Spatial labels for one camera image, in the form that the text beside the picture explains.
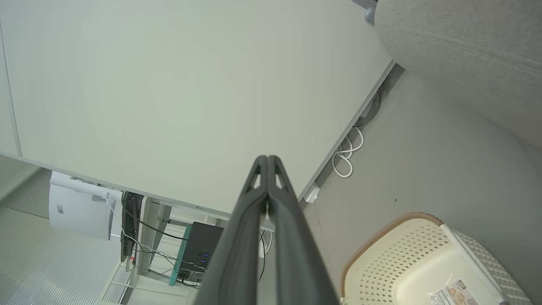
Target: floor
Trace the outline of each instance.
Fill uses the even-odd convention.
[[[478,240],[533,304],[542,303],[540,152],[400,68],[363,134],[352,176],[327,166],[318,199],[302,204],[337,290],[345,262],[365,241],[396,217],[422,211]],[[259,304],[276,304],[275,281],[271,249]]]

